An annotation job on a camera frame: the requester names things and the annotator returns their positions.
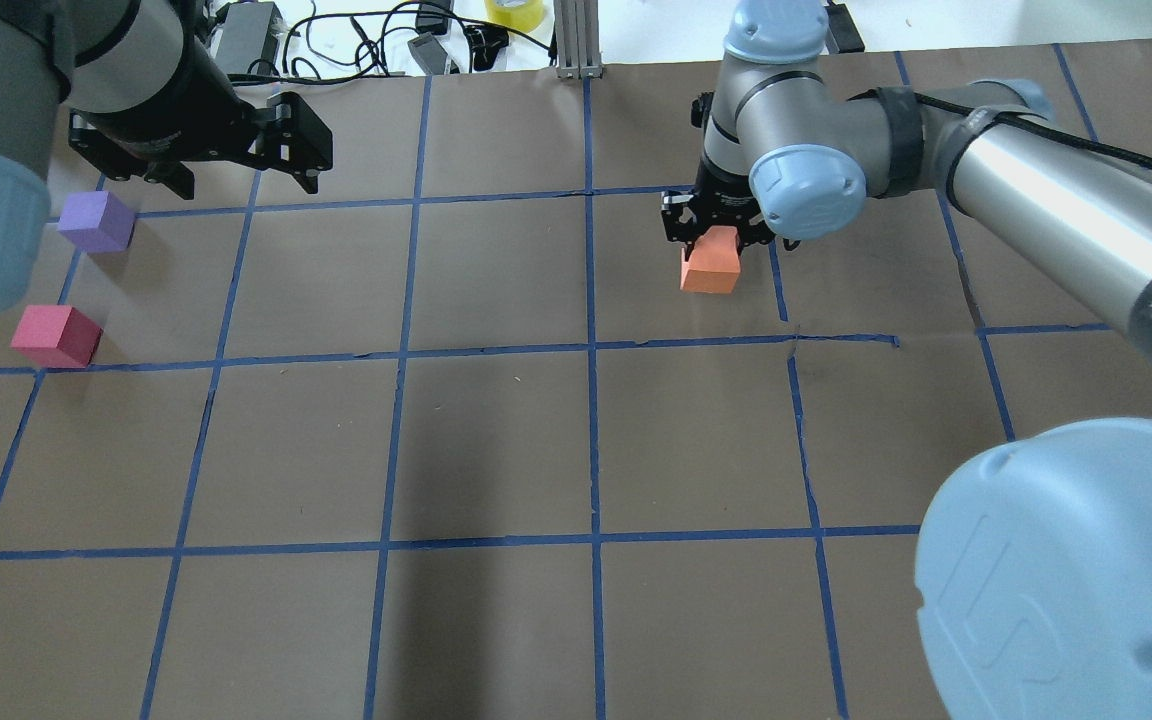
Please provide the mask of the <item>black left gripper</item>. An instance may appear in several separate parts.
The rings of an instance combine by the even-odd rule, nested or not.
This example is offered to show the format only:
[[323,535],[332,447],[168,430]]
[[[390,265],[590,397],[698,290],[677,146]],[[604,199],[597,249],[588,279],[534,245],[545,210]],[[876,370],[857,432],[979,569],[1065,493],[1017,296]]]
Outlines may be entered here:
[[189,162],[280,172],[306,194],[334,167],[332,129],[301,94],[270,96],[256,113],[198,40],[184,41],[164,85],[131,108],[71,108],[68,145],[109,181],[141,177],[183,200],[195,199]]

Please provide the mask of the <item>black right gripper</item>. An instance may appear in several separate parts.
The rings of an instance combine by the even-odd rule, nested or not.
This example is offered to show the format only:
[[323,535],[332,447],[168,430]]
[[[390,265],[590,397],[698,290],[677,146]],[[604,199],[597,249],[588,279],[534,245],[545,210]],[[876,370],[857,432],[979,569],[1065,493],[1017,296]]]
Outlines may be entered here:
[[669,242],[694,247],[710,229],[735,228],[738,247],[770,245],[776,241],[755,200],[748,177],[700,165],[689,191],[664,191],[664,236]]

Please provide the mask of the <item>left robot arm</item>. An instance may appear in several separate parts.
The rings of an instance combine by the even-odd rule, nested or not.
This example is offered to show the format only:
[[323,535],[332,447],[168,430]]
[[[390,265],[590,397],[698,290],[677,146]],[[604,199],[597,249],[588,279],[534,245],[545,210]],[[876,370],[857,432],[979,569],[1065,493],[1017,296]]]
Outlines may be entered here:
[[0,1],[0,313],[31,282],[60,109],[70,147],[115,181],[191,200],[191,165],[228,161],[319,190],[328,124],[294,92],[244,101],[209,53],[204,18],[200,1]]

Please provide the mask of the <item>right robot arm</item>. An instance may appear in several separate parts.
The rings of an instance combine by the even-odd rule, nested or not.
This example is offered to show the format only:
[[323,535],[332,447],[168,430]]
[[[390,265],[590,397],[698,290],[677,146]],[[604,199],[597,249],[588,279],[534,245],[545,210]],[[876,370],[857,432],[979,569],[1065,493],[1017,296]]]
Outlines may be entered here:
[[[690,191],[664,192],[687,260],[726,233],[818,240],[867,199],[937,190],[1152,365],[1152,158],[1069,135],[1043,88],[979,79],[833,101],[818,1],[741,1]],[[1152,419],[1074,420],[961,465],[925,511],[915,585],[954,719],[1152,719]]]

